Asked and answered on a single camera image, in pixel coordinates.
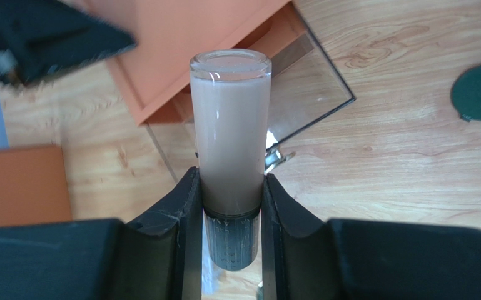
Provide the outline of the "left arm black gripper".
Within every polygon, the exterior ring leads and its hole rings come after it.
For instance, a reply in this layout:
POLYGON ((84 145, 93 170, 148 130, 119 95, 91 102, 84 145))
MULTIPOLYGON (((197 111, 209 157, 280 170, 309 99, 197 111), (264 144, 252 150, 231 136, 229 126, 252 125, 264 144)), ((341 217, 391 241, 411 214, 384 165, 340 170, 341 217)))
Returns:
POLYGON ((130 33, 60 1, 0 1, 3 84, 37 84, 136 45, 130 33))

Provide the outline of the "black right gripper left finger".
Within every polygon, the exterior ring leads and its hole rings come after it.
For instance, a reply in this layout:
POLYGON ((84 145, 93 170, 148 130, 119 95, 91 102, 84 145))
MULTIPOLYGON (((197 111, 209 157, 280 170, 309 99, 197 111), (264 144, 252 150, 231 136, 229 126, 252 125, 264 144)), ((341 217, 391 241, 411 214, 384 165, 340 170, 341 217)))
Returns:
POLYGON ((130 222, 0 227, 0 299, 198 299, 201 221, 192 167, 130 222))

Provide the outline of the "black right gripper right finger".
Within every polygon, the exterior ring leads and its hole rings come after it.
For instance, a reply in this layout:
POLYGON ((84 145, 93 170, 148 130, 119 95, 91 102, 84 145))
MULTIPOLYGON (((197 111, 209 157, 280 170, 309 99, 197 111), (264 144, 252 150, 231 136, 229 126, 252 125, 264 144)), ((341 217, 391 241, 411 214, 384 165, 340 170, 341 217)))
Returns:
POLYGON ((261 211, 264 299, 481 299, 481 230, 329 219, 269 174, 261 211))

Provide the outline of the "beige foundation tube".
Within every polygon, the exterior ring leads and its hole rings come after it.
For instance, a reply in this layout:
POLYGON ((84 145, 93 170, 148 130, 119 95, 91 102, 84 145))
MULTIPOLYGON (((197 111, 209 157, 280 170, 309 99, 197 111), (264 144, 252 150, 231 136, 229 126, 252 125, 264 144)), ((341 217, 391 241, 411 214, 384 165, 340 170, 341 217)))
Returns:
POLYGON ((227 271, 256 258, 272 64, 249 49, 190 61, 190 90, 208 245, 227 271))

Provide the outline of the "orange drawer organizer box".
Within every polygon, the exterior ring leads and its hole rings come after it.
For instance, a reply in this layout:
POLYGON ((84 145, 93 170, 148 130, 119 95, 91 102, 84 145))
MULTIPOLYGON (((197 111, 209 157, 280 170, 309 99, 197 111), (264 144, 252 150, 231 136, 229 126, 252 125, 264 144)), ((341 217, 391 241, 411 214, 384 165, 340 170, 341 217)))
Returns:
POLYGON ((190 59, 247 48, 274 57, 306 33, 291 1, 71 1, 129 32, 136 48, 108 59, 136 124, 187 115, 190 59))

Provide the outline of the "clear plastic drawer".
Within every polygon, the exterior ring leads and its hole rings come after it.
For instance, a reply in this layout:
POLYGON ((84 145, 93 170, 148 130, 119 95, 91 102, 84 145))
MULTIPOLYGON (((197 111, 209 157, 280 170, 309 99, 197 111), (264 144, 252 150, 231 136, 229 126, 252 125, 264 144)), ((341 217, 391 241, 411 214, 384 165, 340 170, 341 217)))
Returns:
MULTIPOLYGON (((295 155, 281 150, 284 143, 355 100, 348 84, 292 1, 240 40, 236 48, 264 53, 273 64, 266 172, 273 171, 295 155)), ((174 179, 197 165, 188 86, 147 120, 146 129, 174 179)))

